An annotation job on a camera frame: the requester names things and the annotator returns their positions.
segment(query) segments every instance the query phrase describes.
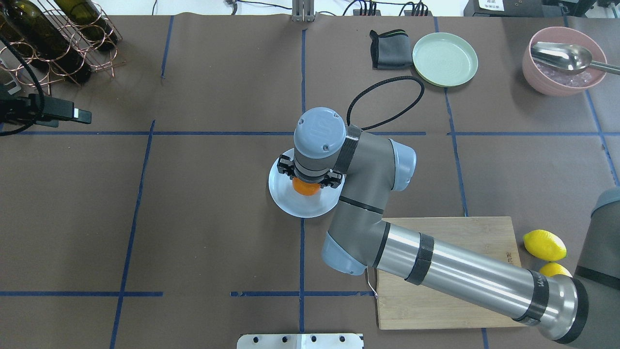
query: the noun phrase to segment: yellow lemon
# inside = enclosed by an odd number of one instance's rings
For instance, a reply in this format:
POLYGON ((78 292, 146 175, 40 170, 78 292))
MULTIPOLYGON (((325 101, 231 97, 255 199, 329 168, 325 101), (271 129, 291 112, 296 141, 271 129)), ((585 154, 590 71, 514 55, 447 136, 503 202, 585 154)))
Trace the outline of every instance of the yellow lemon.
POLYGON ((568 270, 566 270, 566 268, 564 268, 563 266, 554 263, 554 262, 549 262, 547 264, 545 264, 540 270, 539 272, 541 274, 543 274, 544 276, 554 276, 554 275, 566 275, 566 276, 570 276, 572 277, 572 275, 570 274, 570 272, 568 270))
POLYGON ((566 257, 564 242, 547 230, 533 230, 523 236, 523 242, 528 252, 542 260, 557 261, 566 257))

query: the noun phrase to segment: bowl rim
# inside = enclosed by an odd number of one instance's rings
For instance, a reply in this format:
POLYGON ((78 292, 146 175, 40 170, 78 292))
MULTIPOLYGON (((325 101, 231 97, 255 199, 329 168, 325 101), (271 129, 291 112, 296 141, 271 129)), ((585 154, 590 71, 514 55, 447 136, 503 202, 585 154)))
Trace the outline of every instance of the bowl rim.
POLYGON ((560 84, 560 83, 558 83, 557 81, 553 80, 552 78, 550 78, 550 77, 546 76, 546 75, 543 73, 543 71, 541 71, 541 70, 540 70, 540 68, 538 68, 538 67, 536 66, 536 62, 534 61, 534 58, 532 58, 532 51, 531 51, 532 42, 534 41, 534 38, 535 38, 538 34, 540 34, 541 32, 544 32, 545 30, 549 30, 549 29, 551 29, 551 28, 553 28, 553 29, 556 29, 556 28, 561 28, 562 30, 568 30, 568 31, 572 31, 572 32, 578 32, 578 33, 580 33, 580 34, 582 34, 582 35, 585 35, 588 39, 592 40, 592 42, 596 45, 596 47, 597 47, 599 50, 601 50, 601 53, 603 54, 603 60, 604 60, 604 62, 603 62, 603 63, 607 63, 607 56, 605 55, 605 51, 603 51, 603 49, 602 49, 602 48, 598 45, 598 43, 597 43, 597 42, 596 42, 593 38, 591 38, 589 35, 587 35, 587 34, 585 34, 585 33, 582 33, 582 32, 580 32, 579 30, 576 30, 576 29, 573 29, 573 28, 568 28, 568 27, 558 27, 558 26, 555 26, 555 27, 546 27, 546 28, 542 28, 541 30, 537 31, 534 35, 532 35, 532 37, 531 37, 531 38, 530 38, 530 40, 529 40, 528 47, 526 48, 526 52, 527 52, 527 54, 528 54, 528 58, 529 58, 530 62, 532 62, 532 64, 534 65, 534 67, 536 68, 536 70, 538 71, 538 73, 540 73, 541 75, 543 75, 543 76, 544 76, 544 77, 545 77, 548 81, 550 81, 552 84, 554 84, 554 85, 556 85, 556 86, 563 87, 563 88, 568 88, 569 90, 579 90, 579 91, 583 91, 584 89, 592 88, 592 87, 594 87, 594 86, 598 85, 598 84, 599 84, 599 83, 600 83, 600 82, 601 82, 601 81, 605 78, 605 76, 607 75, 607 72, 603 72, 603 74, 602 74, 602 75, 601 75, 601 77, 598 79, 598 81, 597 81, 597 82, 595 82, 595 83, 593 83, 593 84, 589 84, 588 86, 575 87, 575 86, 567 86, 567 85, 564 85, 564 84, 560 84))

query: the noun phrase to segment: orange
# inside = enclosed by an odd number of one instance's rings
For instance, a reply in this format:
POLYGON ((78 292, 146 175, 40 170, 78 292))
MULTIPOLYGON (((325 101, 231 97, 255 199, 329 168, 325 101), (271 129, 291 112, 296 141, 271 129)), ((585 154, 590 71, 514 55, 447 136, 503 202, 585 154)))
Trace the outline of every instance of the orange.
POLYGON ((301 179, 294 177, 293 189, 301 195, 312 196, 319 192, 321 185, 319 183, 306 183, 301 179))

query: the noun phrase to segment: wine bottle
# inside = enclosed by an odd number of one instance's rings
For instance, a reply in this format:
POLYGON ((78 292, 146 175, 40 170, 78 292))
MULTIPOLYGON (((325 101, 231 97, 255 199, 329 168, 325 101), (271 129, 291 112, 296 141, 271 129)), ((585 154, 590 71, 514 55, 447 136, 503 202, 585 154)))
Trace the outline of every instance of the wine bottle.
MULTIPOLYGON (((13 29, 10 24, 6 22, 6 20, 4 19, 4 16, 2 16, 1 14, 0 14, 0 36, 5 38, 8 42, 21 42, 24 40, 24 38, 21 35, 19 35, 19 33, 16 32, 15 29, 13 29)), ((47 73, 50 70, 50 65, 47 62, 38 60, 34 57, 34 51, 32 50, 32 47, 28 45, 20 45, 20 44, 12 45, 12 46, 26 60, 29 60, 32 58, 32 61, 30 61, 29 64, 35 67, 36 69, 44 73, 47 73)))
POLYGON ((53 60, 64 72, 69 74, 65 80, 85 83, 92 70, 84 57, 75 51, 69 41, 56 29, 41 10, 28 0, 0 0, 4 17, 21 36, 24 37, 46 60, 53 60))
POLYGON ((116 33, 112 31, 105 19, 101 17, 101 13, 91 0, 54 0, 54 2, 73 23, 80 26, 86 25, 86 27, 79 30, 86 39, 95 45, 99 45, 102 40, 105 40, 97 47, 98 50, 109 51, 114 48, 112 42, 114 44, 118 43, 116 33))

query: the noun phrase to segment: pink bowl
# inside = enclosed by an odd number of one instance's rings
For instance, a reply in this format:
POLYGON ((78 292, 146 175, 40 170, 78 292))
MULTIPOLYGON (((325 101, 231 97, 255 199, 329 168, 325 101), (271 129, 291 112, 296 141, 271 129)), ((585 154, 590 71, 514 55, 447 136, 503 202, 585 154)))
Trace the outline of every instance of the pink bowl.
POLYGON ((539 41, 581 45, 592 52, 592 60, 607 63, 607 58, 601 50, 601 47, 584 33, 566 27, 549 27, 542 29, 534 34, 523 54, 523 75, 525 76, 525 80, 538 92, 549 96, 570 96, 571 94, 577 94, 595 86, 605 77, 606 73, 604 71, 587 68, 586 70, 592 75, 592 80, 587 86, 571 87, 556 83, 543 74, 534 64, 532 54, 529 50, 539 41))

